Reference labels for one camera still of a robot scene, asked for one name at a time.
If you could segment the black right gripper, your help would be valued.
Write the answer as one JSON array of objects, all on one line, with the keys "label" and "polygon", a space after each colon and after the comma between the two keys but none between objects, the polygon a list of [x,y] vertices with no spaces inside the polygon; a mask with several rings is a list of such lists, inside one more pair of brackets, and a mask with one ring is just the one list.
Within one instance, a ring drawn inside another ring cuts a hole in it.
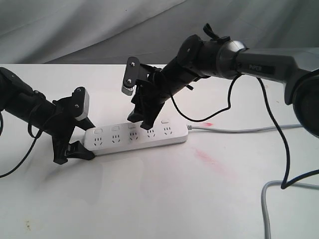
[{"label": "black right gripper", "polygon": [[165,101],[173,92],[171,85],[174,80],[174,66],[167,64],[164,68],[157,68],[140,64],[139,76],[136,80],[136,92],[132,98],[135,105],[128,115],[129,122],[141,122],[141,128],[151,129],[161,112]]}]

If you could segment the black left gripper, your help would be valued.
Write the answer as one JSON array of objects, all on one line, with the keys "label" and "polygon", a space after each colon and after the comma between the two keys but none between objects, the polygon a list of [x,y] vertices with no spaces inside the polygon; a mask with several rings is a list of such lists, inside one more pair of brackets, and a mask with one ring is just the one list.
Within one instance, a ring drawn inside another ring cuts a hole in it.
[{"label": "black left gripper", "polygon": [[95,128],[88,117],[75,121],[71,113],[72,97],[64,97],[52,103],[43,97],[37,98],[37,137],[43,132],[52,137],[53,162],[64,164],[68,158],[92,160],[95,154],[87,150],[80,141],[69,144],[75,126],[86,131]]}]

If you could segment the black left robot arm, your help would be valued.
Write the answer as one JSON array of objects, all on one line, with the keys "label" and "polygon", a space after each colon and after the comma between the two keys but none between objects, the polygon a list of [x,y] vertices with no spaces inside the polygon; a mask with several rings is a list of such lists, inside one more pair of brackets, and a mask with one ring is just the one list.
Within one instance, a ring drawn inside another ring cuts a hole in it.
[{"label": "black left robot arm", "polygon": [[70,143],[76,127],[94,128],[88,118],[89,94],[77,87],[71,96],[48,101],[12,71],[0,69],[0,109],[28,124],[28,132],[36,127],[52,137],[53,161],[62,165],[69,158],[92,160],[95,155],[79,141]]}]

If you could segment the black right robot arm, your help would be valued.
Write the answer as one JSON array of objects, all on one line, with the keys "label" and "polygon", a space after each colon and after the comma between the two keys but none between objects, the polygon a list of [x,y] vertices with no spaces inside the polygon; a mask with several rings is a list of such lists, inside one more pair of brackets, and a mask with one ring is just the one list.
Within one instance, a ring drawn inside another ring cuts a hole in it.
[{"label": "black right robot arm", "polygon": [[132,96],[130,122],[153,127],[164,103],[190,83],[209,77],[232,80],[249,75],[284,85],[284,101],[292,105],[300,124],[314,136],[319,134],[318,48],[250,49],[229,36],[216,35],[210,25],[203,28],[208,41],[188,37],[177,55],[164,67],[127,60],[122,92]]}]

